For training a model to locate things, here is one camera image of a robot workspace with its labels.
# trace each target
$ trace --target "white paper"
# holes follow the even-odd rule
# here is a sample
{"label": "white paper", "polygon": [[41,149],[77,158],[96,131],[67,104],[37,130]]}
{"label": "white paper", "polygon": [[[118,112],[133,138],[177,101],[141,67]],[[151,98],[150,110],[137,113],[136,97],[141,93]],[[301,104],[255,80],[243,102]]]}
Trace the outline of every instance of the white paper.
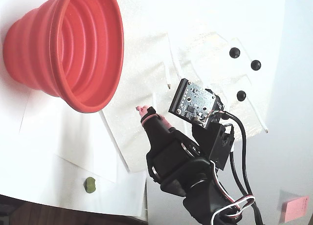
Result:
{"label": "white paper", "polygon": [[116,181],[116,150],[99,113],[80,113],[42,91],[30,94],[20,137],[105,179]]}
{"label": "white paper", "polygon": [[[140,216],[146,173],[127,172],[118,158],[113,183],[51,154],[30,147],[21,138],[2,138],[0,145],[0,192],[2,195],[55,207],[103,214]],[[95,178],[96,191],[89,194],[84,181]]]}

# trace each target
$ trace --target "transparent plastic sheet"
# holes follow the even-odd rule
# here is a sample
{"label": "transparent plastic sheet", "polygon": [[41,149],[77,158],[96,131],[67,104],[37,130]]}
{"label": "transparent plastic sheet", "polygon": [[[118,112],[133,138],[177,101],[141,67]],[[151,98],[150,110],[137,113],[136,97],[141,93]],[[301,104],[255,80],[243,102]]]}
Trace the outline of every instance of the transparent plastic sheet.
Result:
{"label": "transparent plastic sheet", "polygon": [[[247,100],[239,102],[236,97],[239,90],[244,90],[247,95],[253,96],[253,100],[258,100],[255,106],[261,116],[265,115],[268,96],[264,92],[264,97],[255,98],[247,75],[252,69],[245,50],[241,49],[239,58],[232,59],[229,50],[236,44],[236,40],[227,42],[216,32],[199,33],[194,28],[186,30],[184,35],[184,38],[178,39],[174,34],[170,34],[183,76],[201,86],[205,83],[219,95],[226,110],[241,119],[247,137],[262,131],[249,102]],[[167,86],[164,64],[169,68],[170,90]],[[140,116],[135,110],[137,105],[152,106],[156,103],[154,108],[158,113],[192,138],[191,124],[187,123],[184,127],[183,120],[168,113],[178,84],[179,79],[174,69],[166,33],[131,40],[125,38],[125,62],[120,84],[112,101],[104,108],[104,113],[131,171],[146,168],[146,154],[150,149],[148,138],[140,124]],[[241,138],[236,125],[235,137],[236,141]]]}

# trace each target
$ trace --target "black cable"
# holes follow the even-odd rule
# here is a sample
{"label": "black cable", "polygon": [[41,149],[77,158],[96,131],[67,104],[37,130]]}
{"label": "black cable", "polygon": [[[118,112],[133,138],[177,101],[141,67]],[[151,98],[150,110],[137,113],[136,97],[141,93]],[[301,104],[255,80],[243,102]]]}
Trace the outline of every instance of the black cable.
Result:
{"label": "black cable", "polygon": [[[233,173],[235,182],[236,182],[237,186],[239,187],[241,193],[242,193],[243,195],[246,195],[247,192],[245,191],[244,187],[242,186],[242,184],[241,184],[241,182],[240,182],[240,180],[239,180],[239,178],[238,178],[237,172],[236,172],[235,162],[234,162],[234,153],[231,152],[229,156],[230,156],[229,161],[230,161],[231,171],[232,171],[232,173]],[[257,206],[256,202],[254,202],[254,203],[251,205],[251,207],[253,208],[253,212],[254,212],[255,224],[257,224],[257,225],[263,225],[261,212],[260,212],[260,209],[259,209],[259,207]]]}
{"label": "black cable", "polygon": [[[248,181],[248,177],[247,177],[247,173],[246,173],[246,132],[245,132],[245,128],[244,125],[242,124],[242,122],[239,120],[239,118],[237,118],[236,116],[234,116],[233,114],[230,114],[228,112],[225,112],[225,114],[232,120],[234,120],[241,131],[242,134],[242,141],[243,141],[243,149],[242,149],[242,171],[243,171],[243,177],[244,177],[244,181],[245,181],[245,185],[246,188],[248,190],[248,193],[245,191],[243,185],[241,184],[237,172],[236,172],[236,168],[235,168],[235,162],[234,162],[234,153],[231,152],[230,153],[230,157],[229,157],[229,161],[230,161],[230,165],[231,165],[231,171],[233,173],[235,182],[237,184],[237,186],[239,187],[239,190],[241,191],[242,195],[247,195],[247,194],[253,194],[251,187],[249,185],[249,181]],[[256,202],[253,203],[251,205],[251,207],[253,208],[253,212],[254,212],[254,220],[256,225],[263,225],[263,221],[262,221],[262,216],[261,216],[261,212],[260,209],[258,208]]]}
{"label": "black cable", "polygon": [[244,177],[244,182],[245,182],[246,189],[247,189],[248,193],[253,194],[251,187],[250,187],[250,184],[249,184],[249,181],[248,181],[247,174],[246,174],[246,131],[245,131],[244,125],[242,124],[241,120],[239,120],[239,118],[237,118],[233,114],[230,114],[228,112],[225,112],[225,113],[229,116],[230,119],[234,120],[240,128],[242,139],[243,139],[243,153],[242,153],[243,177]]}

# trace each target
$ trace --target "red collapsible bowl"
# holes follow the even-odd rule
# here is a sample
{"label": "red collapsible bowl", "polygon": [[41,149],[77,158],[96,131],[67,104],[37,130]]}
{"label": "red collapsible bowl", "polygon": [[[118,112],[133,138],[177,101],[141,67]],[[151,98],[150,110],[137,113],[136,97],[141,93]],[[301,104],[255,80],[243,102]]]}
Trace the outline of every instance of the red collapsible bowl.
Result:
{"label": "red collapsible bowl", "polygon": [[93,113],[112,99],[124,38],[116,0],[49,0],[9,29],[3,58],[16,81]]}

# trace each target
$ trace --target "paper sheet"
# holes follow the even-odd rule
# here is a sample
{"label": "paper sheet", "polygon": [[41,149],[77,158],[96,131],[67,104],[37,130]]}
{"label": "paper sheet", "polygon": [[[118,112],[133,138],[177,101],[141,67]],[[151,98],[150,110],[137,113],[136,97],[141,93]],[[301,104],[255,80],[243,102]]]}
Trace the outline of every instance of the paper sheet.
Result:
{"label": "paper sheet", "polygon": [[305,216],[305,214],[307,213],[308,205],[308,196],[287,202],[285,223]]}
{"label": "paper sheet", "polygon": [[80,113],[64,100],[33,90],[20,138],[105,179],[116,180],[116,150],[99,113]]}

